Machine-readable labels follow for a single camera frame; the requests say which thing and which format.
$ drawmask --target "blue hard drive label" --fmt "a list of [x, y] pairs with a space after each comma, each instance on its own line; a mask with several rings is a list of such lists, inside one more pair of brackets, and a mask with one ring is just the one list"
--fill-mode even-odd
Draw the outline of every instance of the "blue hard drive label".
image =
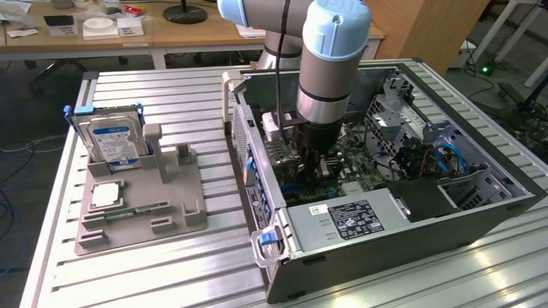
[[367, 200], [330, 207], [330, 215], [343, 239], [354, 239], [384, 230]]
[[131, 136], [130, 127], [98, 128], [92, 132], [106, 162], [115, 166], [138, 162], [138, 149], [134, 142], [128, 140]]

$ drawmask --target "hard drive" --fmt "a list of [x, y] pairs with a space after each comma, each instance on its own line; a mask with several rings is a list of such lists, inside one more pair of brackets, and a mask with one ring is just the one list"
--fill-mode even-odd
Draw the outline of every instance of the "hard drive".
[[92, 162], [108, 163], [112, 171], [140, 167], [139, 157], [151, 154], [143, 137], [143, 106], [78, 107], [67, 121], [74, 125]]

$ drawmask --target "aluminum workbench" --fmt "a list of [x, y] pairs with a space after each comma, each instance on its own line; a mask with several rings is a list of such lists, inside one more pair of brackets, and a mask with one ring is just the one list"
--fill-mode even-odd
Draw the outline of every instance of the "aluminum workbench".
[[[410, 68], [528, 176], [548, 189], [548, 166], [428, 68]], [[548, 200], [472, 245], [383, 271], [292, 302], [268, 305], [222, 130], [222, 73], [247, 67], [102, 73], [80, 105], [144, 106], [162, 123], [164, 150], [199, 154], [210, 227], [155, 242], [75, 255], [88, 153], [74, 130], [56, 175], [22, 307], [500, 307], [548, 303]], [[427, 99], [431, 120], [443, 115]]]

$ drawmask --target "motherboard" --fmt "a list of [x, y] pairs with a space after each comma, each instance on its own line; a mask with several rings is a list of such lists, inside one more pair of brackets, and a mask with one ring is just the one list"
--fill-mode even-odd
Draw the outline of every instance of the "motherboard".
[[363, 135], [364, 126], [359, 123], [344, 124], [339, 141], [328, 154], [331, 161], [342, 162], [342, 171], [330, 180], [306, 184], [296, 181], [300, 157], [292, 144], [271, 142], [264, 137], [264, 147], [288, 206], [363, 193], [384, 182], [364, 149]]

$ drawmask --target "power supply label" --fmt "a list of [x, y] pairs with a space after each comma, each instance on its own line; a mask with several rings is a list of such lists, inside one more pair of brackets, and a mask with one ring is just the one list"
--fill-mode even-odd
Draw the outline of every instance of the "power supply label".
[[343, 239], [354, 239], [384, 230], [367, 200], [330, 207], [330, 215]]

